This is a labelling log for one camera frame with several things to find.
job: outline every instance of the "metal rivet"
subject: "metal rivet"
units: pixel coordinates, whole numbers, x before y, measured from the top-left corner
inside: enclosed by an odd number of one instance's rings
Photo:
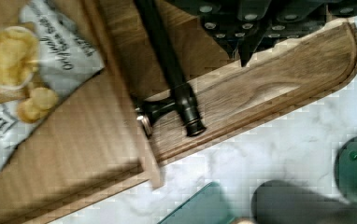
[[[242,25],[242,28],[245,29],[245,30],[249,30],[253,27],[253,24],[251,23],[245,23]]]
[[[300,35],[288,35],[287,36],[288,39],[296,39],[298,37],[300,37]]]
[[[270,37],[270,38],[277,38],[277,37],[280,37],[280,34],[272,34],[272,35],[268,35],[268,37]]]
[[[248,14],[245,16],[245,20],[247,21],[254,21],[255,19],[257,19],[258,15],[257,14]]]
[[[201,6],[199,7],[199,11],[203,12],[203,13],[208,13],[211,12],[213,10],[213,7],[211,6]]]
[[[350,159],[351,159],[352,161],[356,161],[356,160],[357,160],[357,151],[352,151],[352,152],[350,153]]]
[[[286,21],[293,21],[293,20],[296,20],[297,18],[298,18],[297,15],[295,15],[295,14],[290,14],[290,15],[286,15],[286,16],[284,17],[284,20],[286,20]]]
[[[236,37],[243,37],[243,36],[245,36],[245,35],[246,35],[245,33],[236,33],[236,34],[235,34]]]
[[[284,30],[284,29],[286,29],[286,26],[283,25],[272,26],[272,30]]]
[[[208,30],[212,30],[212,29],[216,28],[216,26],[217,26],[217,23],[215,23],[215,22],[205,23],[205,28],[207,28]]]
[[[353,10],[354,10],[353,7],[344,7],[344,8],[341,8],[341,10],[339,10],[339,13],[348,14],[348,13],[351,13]]]
[[[216,34],[216,37],[221,39],[221,38],[224,38],[225,37],[225,34]]]

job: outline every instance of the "white marble surface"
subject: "white marble surface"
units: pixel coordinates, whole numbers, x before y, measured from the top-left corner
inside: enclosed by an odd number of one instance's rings
[[[221,184],[241,217],[250,216],[252,193],[271,179],[341,199],[334,160],[355,136],[357,77],[312,105],[165,166],[160,189],[146,182],[53,223],[154,224],[211,181]]]

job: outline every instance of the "black metal tool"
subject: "black metal tool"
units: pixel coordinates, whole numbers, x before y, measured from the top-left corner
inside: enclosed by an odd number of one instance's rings
[[[197,136],[206,128],[198,111],[193,88],[185,79],[157,6],[153,0],[135,0],[135,3],[171,94],[168,99],[159,102],[136,101],[137,119],[143,125],[146,135],[150,136],[154,122],[176,110],[187,129],[187,136]]]

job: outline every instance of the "chip bag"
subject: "chip bag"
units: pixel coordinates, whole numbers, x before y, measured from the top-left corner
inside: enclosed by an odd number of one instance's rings
[[[0,171],[53,108],[103,68],[76,31],[46,0],[30,1],[18,24],[0,29]]]

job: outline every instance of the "wood grain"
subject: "wood grain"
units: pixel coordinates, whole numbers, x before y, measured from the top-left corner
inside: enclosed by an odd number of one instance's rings
[[[192,80],[207,131],[188,138],[177,114],[167,115],[150,139],[157,160],[174,161],[342,88],[357,73],[357,32],[335,22],[296,47],[284,42],[256,54],[249,67],[231,64]]]
[[[162,70],[133,0],[99,2],[130,92],[145,99],[167,90]],[[194,79],[232,62],[225,51],[203,31],[194,16],[172,7],[164,0],[157,0],[156,3],[186,78]]]
[[[0,0],[0,26],[17,18],[25,3]],[[161,185],[158,165],[137,126],[113,53],[100,39],[106,38],[100,18],[87,19],[79,0],[55,3],[100,49],[107,68],[75,91],[15,151],[0,173],[0,223],[35,217],[51,221],[129,185],[149,179],[155,187]]]

